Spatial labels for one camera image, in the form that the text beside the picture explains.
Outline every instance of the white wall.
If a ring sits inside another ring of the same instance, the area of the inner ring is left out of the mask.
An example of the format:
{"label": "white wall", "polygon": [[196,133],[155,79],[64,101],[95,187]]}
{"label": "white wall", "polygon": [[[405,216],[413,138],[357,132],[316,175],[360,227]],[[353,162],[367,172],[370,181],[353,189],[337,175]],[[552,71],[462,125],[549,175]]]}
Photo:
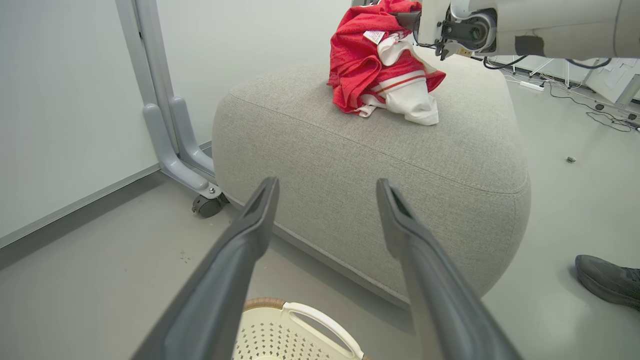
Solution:
{"label": "white wall", "polygon": [[142,106],[113,0],[3,1],[0,238],[157,163]]}
{"label": "white wall", "polygon": [[211,140],[218,102],[234,85],[305,61],[326,61],[350,0],[157,0],[173,92],[198,143]]}

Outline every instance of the white plastic basket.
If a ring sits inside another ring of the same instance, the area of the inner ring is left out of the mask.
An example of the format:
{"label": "white plastic basket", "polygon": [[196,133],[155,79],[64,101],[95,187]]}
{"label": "white plastic basket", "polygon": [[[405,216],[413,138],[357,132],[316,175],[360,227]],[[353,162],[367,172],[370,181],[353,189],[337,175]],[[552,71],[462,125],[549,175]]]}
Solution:
{"label": "white plastic basket", "polygon": [[[319,322],[348,347],[321,334],[296,314]],[[244,305],[234,360],[369,360],[353,337],[313,307],[275,298],[251,299]]]}

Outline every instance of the basket handle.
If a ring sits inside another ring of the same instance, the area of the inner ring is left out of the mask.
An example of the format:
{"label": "basket handle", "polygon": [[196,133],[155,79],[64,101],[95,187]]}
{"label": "basket handle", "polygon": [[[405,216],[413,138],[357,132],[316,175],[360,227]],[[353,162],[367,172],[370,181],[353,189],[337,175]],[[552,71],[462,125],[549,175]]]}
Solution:
{"label": "basket handle", "polygon": [[286,312],[289,318],[296,322],[298,325],[304,327],[307,331],[311,332],[313,335],[318,336],[319,338],[326,338],[325,335],[322,335],[318,330],[314,329],[313,326],[304,322],[301,318],[295,316],[295,313],[302,314],[308,316],[315,321],[324,325],[327,329],[331,330],[342,342],[347,345],[351,354],[347,353],[342,346],[336,345],[336,350],[342,352],[345,356],[349,356],[352,359],[362,360],[364,353],[360,350],[360,346],[356,342],[356,340],[345,330],[340,324],[338,324],[334,319],[322,313],[320,310],[314,309],[313,307],[299,304],[297,302],[286,302],[282,306],[282,311]]}

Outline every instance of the person's foot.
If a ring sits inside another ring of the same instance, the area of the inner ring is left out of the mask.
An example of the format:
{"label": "person's foot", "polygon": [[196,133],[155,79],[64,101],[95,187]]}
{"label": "person's foot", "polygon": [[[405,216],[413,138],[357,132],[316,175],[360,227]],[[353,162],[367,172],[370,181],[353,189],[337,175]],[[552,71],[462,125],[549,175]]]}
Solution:
{"label": "person's foot", "polygon": [[575,257],[578,280],[597,297],[640,310],[640,269],[623,268],[589,255]]}

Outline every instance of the fabric ottoman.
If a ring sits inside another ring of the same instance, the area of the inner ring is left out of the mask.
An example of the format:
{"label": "fabric ottoman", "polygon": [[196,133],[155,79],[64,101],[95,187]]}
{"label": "fabric ottoman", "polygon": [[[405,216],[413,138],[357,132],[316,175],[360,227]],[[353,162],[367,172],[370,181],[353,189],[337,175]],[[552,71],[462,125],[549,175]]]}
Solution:
{"label": "fabric ottoman", "polygon": [[218,185],[242,206],[267,176],[280,178],[274,232],[389,301],[406,303],[387,252],[376,180],[398,185],[479,296],[522,240],[531,194],[507,84],[500,71],[453,55],[432,93],[440,123],[422,126],[377,109],[340,112],[327,63],[298,65],[233,88],[214,118]]}

